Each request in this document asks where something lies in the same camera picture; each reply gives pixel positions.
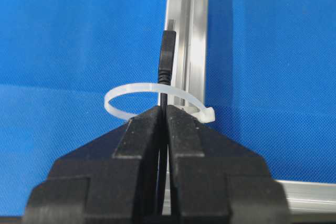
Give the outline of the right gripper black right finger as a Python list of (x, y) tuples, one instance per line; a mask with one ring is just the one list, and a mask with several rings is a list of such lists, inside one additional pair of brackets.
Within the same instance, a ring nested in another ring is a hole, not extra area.
[(170, 105), (173, 211), (179, 223), (289, 223), (283, 186), (259, 154)]

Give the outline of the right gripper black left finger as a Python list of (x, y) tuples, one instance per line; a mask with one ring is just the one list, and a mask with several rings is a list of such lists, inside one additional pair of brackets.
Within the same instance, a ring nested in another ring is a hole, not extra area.
[(141, 223), (157, 209), (159, 106), (58, 158), (23, 223)]

